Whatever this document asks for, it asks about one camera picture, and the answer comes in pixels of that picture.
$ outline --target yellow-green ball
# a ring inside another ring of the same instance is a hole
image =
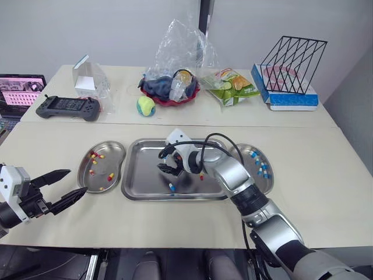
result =
[[[138,112],[145,117],[151,117],[156,112],[156,104],[153,99],[147,96],[141,96],[138,98],[136,107]]]

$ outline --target transparent bag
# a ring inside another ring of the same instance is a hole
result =
[[[219,60],[214,47],[199,29],[174,19],[159,45],[154,65],[145,72],[145,80],[164,76],[173,78],[180,69],[188,70],[199,80],[218,71]],[[210,85],[206,86],[201,88],[211,88]]]
[[[100,102],[101,114],[115,113],[115,106],[110,95],[109,81],[99,64],[87,62],[85,55],[73,67],[72,75],[75,90],[79,97],[92,97]]]

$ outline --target table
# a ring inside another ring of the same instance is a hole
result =
[[[63,65],[51,79],[43,93],[23,116],[22,121],[85,122],[81,118],[51,117],[43,119],[35,110],[49,96],[77,97],[72,79],[73,65]],[[102,66],[111,83],[111,95],[115,114],[101,114],[98,123],[160,124],[160,125],[208,125],[238,127],[337,127],[322,104],[316,111],[271,111],[260,96],[255,96],[231,107],[220,103],[207,91],[201,90],[194,101],[179,107],[157,105],[153,117],[143,117],[136,109],[136,101],[142,95],[137,85],[145,67]],[[238,72],[253,81],[249,70]]]
[[[77,188],[80,160],[96,143],[166,137],[176,126],[82,122],[20,122],[0,146],[8,165],[32,178],[71,169],[45,186],[47,201]],[[371,246],[373,178],[338,128],[184,126],[192,138],[222,132],[268,157],[275,186],[269,193],[309,247]],[[244,248],[239,212],[229,201],[131,201],[120,185],[86,194],[63,213],[10,230],[1,244],[52,247]]]

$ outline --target gray wall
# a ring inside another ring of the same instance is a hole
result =
[[[170,22],[198,26],[199,0],[0,0],[0,73],[43,74],[85,54],[149,66]]]
[[[0,0],[0,72],[44,74],[82,55],[149,66],[173,18],[200,0]],[[209,39],[224,67],[250,69],[282,35],[328,41],[312,82],[324,102],[373,41],[372,0],[215,0]]]
[[[209,29],[223,66],[251,69],[282,35],[326,40],[312,80],[321,102],[373,42],[372,0],[215,0]]]
[[[373,175],[373,48],[360,59],[325,107]]]

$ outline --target black wire file holder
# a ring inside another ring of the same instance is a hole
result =
[[[326,43],[282,36],[260,64],[266,90],[306,94]]]

